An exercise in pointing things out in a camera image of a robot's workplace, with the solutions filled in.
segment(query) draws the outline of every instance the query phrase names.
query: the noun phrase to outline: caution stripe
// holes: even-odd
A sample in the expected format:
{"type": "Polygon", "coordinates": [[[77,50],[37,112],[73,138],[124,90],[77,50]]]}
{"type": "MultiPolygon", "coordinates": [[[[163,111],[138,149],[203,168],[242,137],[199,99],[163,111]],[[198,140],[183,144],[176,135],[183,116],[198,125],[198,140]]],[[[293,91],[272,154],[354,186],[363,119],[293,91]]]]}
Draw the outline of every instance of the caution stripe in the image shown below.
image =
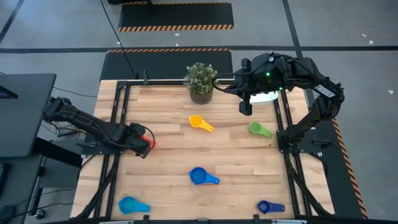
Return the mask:
{"type": "MultiPolygon", "coordinates": [[[[128,49],[125,53],[141,53],[141,52],[225,52],[230,49],[188,49],[188,48],[174,48],[174,49],[128,49]]],[[[123,53],[123,50],[109,50],[106,53],[123,53]]]]}
{"type": "Polygon", "coordinates": [[[335,127],[335,131],[336,131],[336,134],[337,134],[337,139],[338,139],[338,142],[339,142],[339,145],[340,145],[340,148],[341,148],[341,152],[343,153],[343,158],[344,158],[344,160],[346,162],[346,167],[347,167],[347,171],[348,171],[348,174],[349,174],[349,178],[350,178],[351,183],[353,185],[355,196],[358,199],[358,205],[359,205],[359,207],[361,209],[361,213],[363,215],[363,218],[368,218],[368,213],[367,213],[367,211],[365,209],[365,205],[363,203],[362,195],[361,195],[361,192],[359,192],[358,183],[357,183],[357,181],[355,179],[355,176],[354,176],[353,167],[351,166],[351,162],[349,161],[347,149],[346,149],[346,146],[344,145],[343,137],[342,137],[342,135],[340,133],[340,129],[338,127],[338,122],[337,122],[336,119],[333,119],[332,121],[333,121],[333,125],[335,127]]]}
{"type": "Polygon", "coordinates": [[[137,26],[137,27],[120,27],[119,32],[144,32],[144,31],[175,31],[175,30],[230,30],[233,29],[232,24],[217,25],[175,25],[175,26],[137,26]]]}
{"type": "MultiPolygon", "coordinates": [[[[126,2],[123,6],[133,4],[148,4],[146,1],[126,2]]],[[[153,5],[176,5],[176,4],[231,4],[230,2],[168,2],[168,3],[152,3],[153,5]]]]}

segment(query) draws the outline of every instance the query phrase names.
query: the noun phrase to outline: plant pot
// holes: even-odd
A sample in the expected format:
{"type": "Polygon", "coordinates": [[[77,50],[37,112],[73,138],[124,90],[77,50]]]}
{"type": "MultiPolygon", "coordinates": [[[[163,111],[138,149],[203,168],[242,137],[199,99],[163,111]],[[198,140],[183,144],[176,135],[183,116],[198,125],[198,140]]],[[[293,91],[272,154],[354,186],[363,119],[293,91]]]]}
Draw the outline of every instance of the plant pot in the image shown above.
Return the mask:
{"type": "Polygon", "coordinates": [[[189,92],[189,95],[191,96],[191,100],[199,105],[205,105],[208,102],[210,102],[210,100],[213,97],[213,90],[211,90],[209,93],[206,93],[204,95],[199,95],[196,93],[192,93],[191,91],[189,92]]]}

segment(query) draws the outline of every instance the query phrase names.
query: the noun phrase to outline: potted plant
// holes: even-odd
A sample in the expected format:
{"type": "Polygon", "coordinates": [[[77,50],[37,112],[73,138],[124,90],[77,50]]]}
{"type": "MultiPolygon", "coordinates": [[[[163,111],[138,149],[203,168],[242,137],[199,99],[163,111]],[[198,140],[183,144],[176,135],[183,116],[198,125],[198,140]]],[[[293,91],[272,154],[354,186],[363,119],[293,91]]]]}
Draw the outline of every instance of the potted plant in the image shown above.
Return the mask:
{"type": "Polygon", "coordinates": [[[211,65],[206,66],[203,63],[195,63],[191,67],[187,67],[187,76],[184,77],[184,84],[188,87],[194,103],[204,105],[210,102],[213,97],[211,79],[216,74],[217,71],[211,65]]]}

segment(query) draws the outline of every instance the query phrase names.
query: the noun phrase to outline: white object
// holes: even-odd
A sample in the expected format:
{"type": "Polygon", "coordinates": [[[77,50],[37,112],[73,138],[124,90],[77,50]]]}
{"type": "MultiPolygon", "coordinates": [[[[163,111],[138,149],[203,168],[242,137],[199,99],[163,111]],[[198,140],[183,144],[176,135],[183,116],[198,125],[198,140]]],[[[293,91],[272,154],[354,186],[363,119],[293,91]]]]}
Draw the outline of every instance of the white object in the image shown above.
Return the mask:
{"type": "Polygon", "coordinates": [[[278,92],[269,92],[268,94],[259,93],[250,97],[250,104],[252,105],[268,105],[274,100],[278,99],[278,92]]]}

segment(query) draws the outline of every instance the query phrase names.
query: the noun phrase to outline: yellow measuring cup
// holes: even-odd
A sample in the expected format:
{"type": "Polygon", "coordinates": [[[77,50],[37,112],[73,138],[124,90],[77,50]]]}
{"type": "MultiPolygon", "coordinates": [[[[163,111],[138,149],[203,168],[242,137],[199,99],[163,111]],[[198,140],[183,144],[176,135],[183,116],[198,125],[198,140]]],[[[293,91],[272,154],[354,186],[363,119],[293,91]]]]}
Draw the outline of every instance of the yellow measuring cup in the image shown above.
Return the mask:
{"type": "Polygon", "coordinates": [[[193,115],[189,117],[189,123],[193,128],[203,128],[209,132],[213,132],[214,130],[214,128],[199,115],[193,115]]]}

